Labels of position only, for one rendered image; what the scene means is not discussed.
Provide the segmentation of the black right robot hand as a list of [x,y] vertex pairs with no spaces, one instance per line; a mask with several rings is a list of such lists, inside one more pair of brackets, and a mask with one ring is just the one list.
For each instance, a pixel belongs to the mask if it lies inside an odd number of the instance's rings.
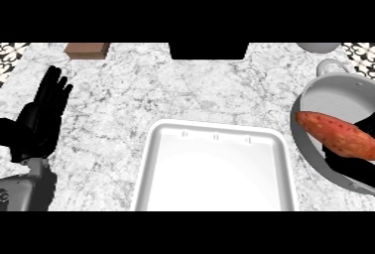
[[[355,125],[375,138],[375,113]],[[375,165],[358,158],[345,158],[336,155],[327,147],[322,147],[325,153],[325,163],[331,170],[375,188]]]

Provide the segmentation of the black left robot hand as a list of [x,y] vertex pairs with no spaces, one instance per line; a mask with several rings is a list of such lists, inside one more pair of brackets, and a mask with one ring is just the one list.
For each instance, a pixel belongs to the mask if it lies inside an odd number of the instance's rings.
[[63,70],[51,66],[35,100],[24,106],[18,119],[0,118],[0,146],[11,150],[11,162],[48,159],[58,146],[63,115],[74,86]]

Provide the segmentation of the orange sweet potato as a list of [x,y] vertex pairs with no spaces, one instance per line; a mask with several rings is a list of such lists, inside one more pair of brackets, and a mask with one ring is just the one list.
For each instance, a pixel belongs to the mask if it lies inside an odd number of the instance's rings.
[[297,111],[296,122],[340,157],[375,161],[375,138],[355,124],[314,111]]

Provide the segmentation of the grey metal pot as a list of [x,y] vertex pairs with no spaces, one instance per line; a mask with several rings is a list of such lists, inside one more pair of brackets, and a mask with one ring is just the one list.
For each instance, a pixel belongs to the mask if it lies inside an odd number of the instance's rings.
[[317,111],[356,123],[375,113],[375,81],[350,73],[339,60],[325,59],[317,66],[317,78],[306,85],[290,113],[291,136],[315,170],[345,189],[375,196],[375,187],[330,168],[322,144],[296,122],[297,111]]

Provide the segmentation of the white tray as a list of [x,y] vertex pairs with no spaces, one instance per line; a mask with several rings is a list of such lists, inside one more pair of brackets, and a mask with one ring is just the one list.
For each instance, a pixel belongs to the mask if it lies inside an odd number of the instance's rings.
[[148,132],[133,211],[296,211],[288,146],[271,128],[163,119]]

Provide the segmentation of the brown wooden block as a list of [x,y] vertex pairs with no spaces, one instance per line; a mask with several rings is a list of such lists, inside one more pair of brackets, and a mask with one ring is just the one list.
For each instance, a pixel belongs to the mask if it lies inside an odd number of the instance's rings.
[[104,60],[110,43],[69,43],[66,53],[73,60]]

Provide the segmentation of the grey round bowl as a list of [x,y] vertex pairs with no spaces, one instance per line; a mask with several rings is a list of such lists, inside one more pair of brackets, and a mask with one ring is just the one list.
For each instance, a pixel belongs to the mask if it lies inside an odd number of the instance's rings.
[[299,43],[297,44],[306,51],[315,54],[328,54],[340,46],[339,43]]

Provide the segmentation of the black appliance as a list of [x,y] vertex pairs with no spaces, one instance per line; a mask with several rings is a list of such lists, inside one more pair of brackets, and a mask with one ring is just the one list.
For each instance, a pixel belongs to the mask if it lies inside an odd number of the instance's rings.
[[241,60],[246,57],[249,43],[170,43],[169,47],[175,60]]

